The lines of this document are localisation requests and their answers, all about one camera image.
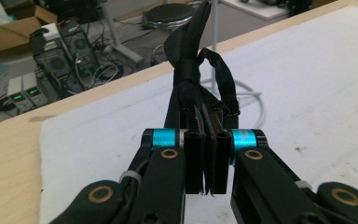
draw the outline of black plastic part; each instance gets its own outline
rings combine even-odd
[[[186,153],[186,194],[203,193],[205,132],[199,109],[183,110],[180,114]]]
[[[258,147],[238,153],[231,207],[238,223],[329,223],[280,164]]]
[[[358,189],[328,182],[319,186],[317,195],[329,210],[358,223]]]
[[[131,164],[128,170],[136,171],[140,175],[145,173],[145,167],[149,163],[150,159],[150,149],[153,145],[153,129],[145,129],[142,134],[141,145],[139,146],[138,151],[133,157]],[[128,186],[130,184],[131,178],[125,177],[121,181],[122,186]]]
[[[182,149],[156,148],[131,210],[129,223],[183,223],[185,167],[186,155]]]
[[[214,185],[214,171],[216,163],[216,149],[217,149],[217,139],[216,134],[213,131],[213,125],[209,118],[208,110],[205,105],[202,105],[201,114],[203,117],[206,133],[205,141],[205,164],[204,164],[204,177],[205,177],[205,193],[214,194],[213,185]]]
[[[269,142],[267,137],[264,135],[263,131],[258,129],[252,129],[255,133],[257,147],[263,148],[267,153],[272,156],[272,158],[281,166],[281,168],[292,178],[294,182],[300,180],[300,178],[290,169],[289,166],[284,163],[284,161],[269,147]]]
[[[117,182],[98,181],[83,188],[51,224],[107,224],[116,215],[122,201],[122,189]]]
[[[213,186],[211,193],[226,194],[229,156],[231,149],[231,134],[222,128],[223,112],[220,109],[213,109],[209,112],[209,119],[212,124],[214,136],[216,137],[215,160],[213,168]]]

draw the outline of stool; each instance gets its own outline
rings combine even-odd
[[[171,3],[154,7],[144,14],[144,25],[152,28],[174,29],[188,23],[193,16],[194,8],[185,4]],[[163,49],[158,45],[151,56],[151,65],[162,63],[156,52]]]

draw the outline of green light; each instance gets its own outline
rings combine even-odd
[[[20,95],[13,97],[13,100],[20,100],[21,98],[22,98],[22,95],[20,94]]]
[[[30,95],[37,93],[37,90],[31,90]]]

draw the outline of black nylon strap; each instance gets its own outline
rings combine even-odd
[[[194,84],[199,84],[201,73],[199,65],[190,59],[180,60],[173,71],[173,85],[178,85],[182,81],[190,81]]]
[[[215,68],[215,79],[222,97],[222,101],[229,108],[230,115],[239,115],[240,107],[237,100],[237,92],[235,89],[234,78],[229,71],[225,61],[222,57],[209,49],[202,49],[199,57],[197,58],[198,63],[201,64],[204,59],[209,61],[209,64]]]

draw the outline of white sheet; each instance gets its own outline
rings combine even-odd
[[[315,189],[326,181],[358,188],[358,7],[223,57],[236,80],[263,92],[268,116],[262,130],[302,179]],[[162,127],[171,85],[168,74],[43,122],[40,223],[55,218],[88,183],[118,180],[143,130]],[[241,112],[241,128],[251,128],[257,105]],[[187,195],[186,223],[235,223],[229,198]]]

